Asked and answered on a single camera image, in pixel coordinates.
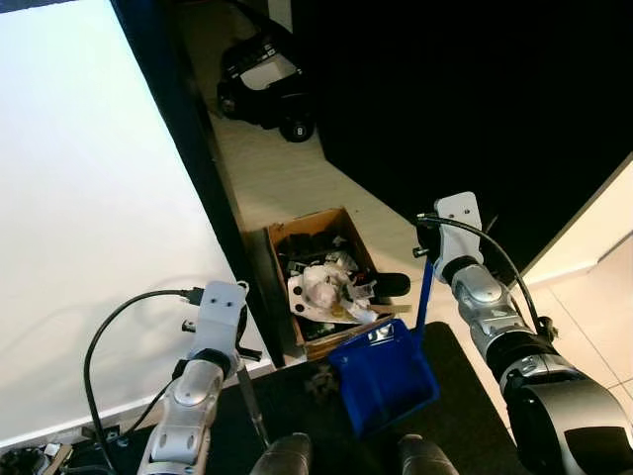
blue dustpan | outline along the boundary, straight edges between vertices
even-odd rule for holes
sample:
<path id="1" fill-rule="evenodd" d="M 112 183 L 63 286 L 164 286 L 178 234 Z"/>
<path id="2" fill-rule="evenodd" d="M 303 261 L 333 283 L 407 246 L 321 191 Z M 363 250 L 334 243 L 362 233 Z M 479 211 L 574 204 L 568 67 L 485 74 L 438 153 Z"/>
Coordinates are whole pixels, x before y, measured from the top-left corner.
<path id="1" fill-rule="evenodd" d="M 413 331 L 402 320 L 389 320 L 329 355 L 340 373 L 341 395 L 358 436 L 384 428 L 439 397 L 421 348 L 432 278 L 433 266 L 427 262 Z"/>

black panel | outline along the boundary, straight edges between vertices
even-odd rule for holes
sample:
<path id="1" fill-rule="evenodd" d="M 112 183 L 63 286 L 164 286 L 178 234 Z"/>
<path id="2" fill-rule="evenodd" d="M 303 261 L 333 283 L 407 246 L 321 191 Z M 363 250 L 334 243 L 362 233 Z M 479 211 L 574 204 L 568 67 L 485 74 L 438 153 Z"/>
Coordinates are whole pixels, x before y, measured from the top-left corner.
<path id="1" fill-rule="evenodd" d="M 633 450 L 623 427 L 581 427 L 565 432 L 574 458 L 587 475 L 615 475 L 633 469 Z"/>
<path id="2" fill-rule="evenodd" d="M 138 65 L 238 280 L 251 284 L 247 303 L 275 365 L 283 355 L 211 152 L 214 136 L 189 58 L 170 23 L 168 6 L 112 0 Z"/>
<path id="3" fill-rule="evenodd" d="M 294 1 L 325 155 L 410 220 L 474 191 L 524 269 L 633 148 L 632 8 Z"/>
<path id="4" fill-rule="evenodd" d="M 507 401 L 518 456 L 536 475 L 564 474 L 561 447 L 547 410 L 529 389 L 521 389 Z"/>

floor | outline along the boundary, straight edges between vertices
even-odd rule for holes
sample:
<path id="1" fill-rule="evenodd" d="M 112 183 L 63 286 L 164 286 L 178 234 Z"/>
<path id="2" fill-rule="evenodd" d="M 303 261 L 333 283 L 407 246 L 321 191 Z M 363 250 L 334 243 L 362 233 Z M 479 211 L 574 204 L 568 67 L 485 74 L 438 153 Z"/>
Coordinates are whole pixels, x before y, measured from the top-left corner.
<path id="1" fill-rule="evenodd" d="M 209 13 L 203 9 L 225 8 L 218 5 L 223 3 L 194 5 L 179 15 L 201 78 L 203 97 L 212 112 L 216 80 L 212 78 L 218 77 L 219 52 L 209 45 L 219 32 L 202 29 L 201 22 Z M 417 245 L 413 226 L 328 163 L 318 136 L 305 143 L 288 143 L 277 131 L 263 131 L 214 114 L 211 117 L 221 161 L 245 227 L 260 230 L 272 223 L 344 206 L 378 270 L 403 272 L 411 279 L 411 292 L 395 303 L 413 305 L 413 311 L 401 317 L 409 326 L 414 325 L 423 259 L 411 254 Z M 560 336 L 555 346 L 561 354 L 609 388 L 633 421 L 633 237 L 589 272 L 539 285 L 533 298 L 539 313 L 554 319 Z M 497 382 L 471 343 L 468 327 L 458 315 L 447 286 L 434 285 L 427 321 L 451 326 L 509 427 Z"/>

black cable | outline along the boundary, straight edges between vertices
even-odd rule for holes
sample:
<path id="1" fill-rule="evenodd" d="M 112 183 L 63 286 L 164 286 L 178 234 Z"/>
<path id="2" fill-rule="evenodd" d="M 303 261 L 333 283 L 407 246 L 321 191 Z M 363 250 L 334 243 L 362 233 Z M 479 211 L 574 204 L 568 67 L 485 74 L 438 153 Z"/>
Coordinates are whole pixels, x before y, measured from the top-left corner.
<path id="1" fill-rule="evenodd" d="M 151 402 L 147 405 L 147 407 L 145 408 L 143 413 L 140 415 L 140 417 L 136 420 L 134 424 L 132 424 L 132 426 L 128 430 L 123 432 L 121 435 L 113 438 L 112 440 L 109 440 L 109 442 L 114 442 L 115 440 L 119 440 L 120 438 L 130 436 L 132 432 L 134 432 L 136 428 L 138 428 L 138 426 L 142 424 L 142 422 L 145 420 L 149 412 L 153 409 L 153 407 L 160 400 L 160 398 L 162 398 L 162 395 L 165 394 L 165 391 L 167 391 L 167 388 L 171 385 L 172 382 L 173 381 L 169 381 L 167 384 L 165 384 L 165 386 L 163 386 L 163 388 L 160 391 L 158 391 L 158 394 L 154 396 L 154 399 L 151 400 Z"/>
<path id="2" fill-rule="evenodd" d="M 61 467 L 59 469 L 61 473 L 84 473 L 84 472 L 103 472 L 108 475 L 115 475 L 115 472 L 103 465 L 84 465 L 83 467 Z"/>
<path id="3" fill-rule="evenodd" d="M 534 301 L 532 300 L 530 291 L 527 289 L 525 282 L 523 282 L 523 278 L 521 277 L 521 274 L 519 273 L 518 269 L 514 265 L 514 262 L 512 262 L 512 259 L 510 258 L 510 256 L 507 255 L 507 253 L 503 250 L 503 248 L 498 242 L 496 242 L 492 237 L 490 237 L 483 231 L 478 230 L 477 228 L 473 226 L 467 225 L 466 223 L 462 223 L 461 221 L 449 220 L 448 218 L 440 218 L 439 216 L 430 216 L 430 215 L 421 215 L 419 216 L 418 220 L 421 222 L 435 223 L 438 225 L 448 225 L 448 226 L 454 226 L 455 228 L 461 228 L 462 230 L 466 230 L 470 233 L 473 233 L 474 235 L 477 235 L 480 238 L 483 238 L 487 240 L 490 244 L 492 244 L 495 247 L 495 249 L 501 254 L 501 256 L 503 256 L 503 258 L 506 260 L 507 264 L 509 265 L 510 269 L 512 270 L 512 273 L 514 274 L 514 278 L 516 279 L 516 283 L 518 284 L 519 288 L 521 289 L 521 292 L 523 293 L 523 297 L 525 298 L 525 303 L 527 304 L 527 310 L 530 313 L 530 317 L 532 318 L 532 323 L 534 324 L 534 328 L 536 329 L 536 332 L 542 336 L 547 337 L 547 335 L 544 334 L 545 329 L 539 322 L 538 314 L 536 313 L 536 307 L 534 307 Z"/>
<path id="4" fill-rule="evenodd" d="M 156 405 L 156 403 L 158 403 L 158 401 L 160 401 L 160 398 L 162 397 L 163 394 L 165 394 L 165 391 L 167 391 L 167 388 L 169 388 L 169 386 L 171 385 L 171 383 L 173 383 L 172 381 L 169 381 L 157 394 L 156 396 L 154 396 L 154 399 L 151 400 L 151 402 L 147 405 L 147 407 L 145 408 L 145 410 L 142 412 L 142 414 L 138 417 L 138 419 L 136 420 L 136 422 L 134 424 L 132 424 L 132 426 L 126 430 L 123 433 L 120 433 L 119 435 L 117 435 L 114 438 L 111 438 L 108 440 L 108 443 L 113 443 L 116 442 L 117 440 L 121 439 L 121 438 L 126 438 L 129 437 L 130 435 L 132 435 L 132 432 L 134 432 L 138 426 L 140 426 L 142 424 L 142 422 L 145 420 L 145 418 L 149 415 L 150 411 L 153 409 L 153 407 Z M 93 446 L 87 446 L 84 447 L 83 449 L 79 449 L 79 450 L 75 450 L 73 452 L 73 455 L 78 455 L 81 453 L 84 453 L 88 450 L 93 450 Z"/>
<path id="5" fill-rule="evenodd" d="M 106 463 L 110 467 L 108 470 L 113 474 L 117 474 L 117 469 L 113 462 L 112 453 L 110 451 L 110 447 L 106 441 L 106 435 L 103 430 L 103 426 L 101 424 L 101 420 L 99 419 L 99 411 L 97 410 L 97 404 L 95 403 L 95 395 L 92 391 L 92 383 L 90 382 L 90 362 L 92 361 L 92 353 L 97 346 L 97 342 L 99 338 L 108 327 L 108 325 L 114 320 L 123 310 L 125 310 L 130 305 L 138 302 L 139 300 L 147 299 L 149 297 L 156 297 L 158 295 L 178 295 L 180 297 L 187 297 L 190 295 L 190 291 L 187 290 L 156 290 L 153 292 L 146 292 L 144 294 L 137 295 L 126 301 L 124 304 L 120 305 L 110 316 L 101 324 L 101 326 L 95 332 L 95 335 L 92 337 L 92 341 L 90 341 L 90 345 L 88 346 L 88 350 L 86 351 L 86 356 L 83 360 L 83 384 L 86 390 L 86 399 L 88 400 L 88 407 L 90 408 L 90 417 L 92 418 L 92 424 L 94 425 L 95 434 L 97 437 L 97 441 L 101 445 L 103 456 L 106 459 Z"/>
<path id="6" fill-rule="evenodd" d="M 510 294 L 510 301 L 512 302 L 512 307 L 514 307 L 514 310 L 516 311 L 516 313 L 523 318 L 523 314 L 521 313 L 521 308 L 518 306 L 518 304 L 516 303 L 516 300 L 514 300 L 514 296 L 512 294 Z"/>

white tile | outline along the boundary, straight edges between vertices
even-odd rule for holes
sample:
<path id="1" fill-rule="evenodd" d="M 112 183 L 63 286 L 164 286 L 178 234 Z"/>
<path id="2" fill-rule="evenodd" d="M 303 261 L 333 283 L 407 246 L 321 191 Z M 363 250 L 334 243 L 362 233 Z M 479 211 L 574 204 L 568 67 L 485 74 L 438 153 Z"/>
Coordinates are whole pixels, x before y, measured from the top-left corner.
<path id="1" fill-rule="evenodd" d="M 559 337 L 553 343 L 556 350 L 599 384 L 603 386 L 617 384 L 619 381 L 613 371 L 607 366 L 565 308 L 556 300 L 551 290 L 544 287 L 531 292 L 531 294 L 539 316 L 550 317 L 554 321 L 554 327 L 558 329 Z M 521 307 L 523 317 L 531 325 L 520 290 L 512 289 L 512 295 Z"/>
<path id="2" fill-rule="evenodd" d="M 618 403 L 620 403 L 622 409 L 624 409 L 624 412 L 626 413 L 626 416 L 629 418 L 629 421 L 633 423 L 633 399 L 629 393 L 622 385 L 611 388 L 609 391 L 613 396 L 615 396 Z"/>
<path id="3" fill-rule="evenodd" d="M 633 237 L 590 272 L 551 286 L 620 381 L 633 377 Z"/>

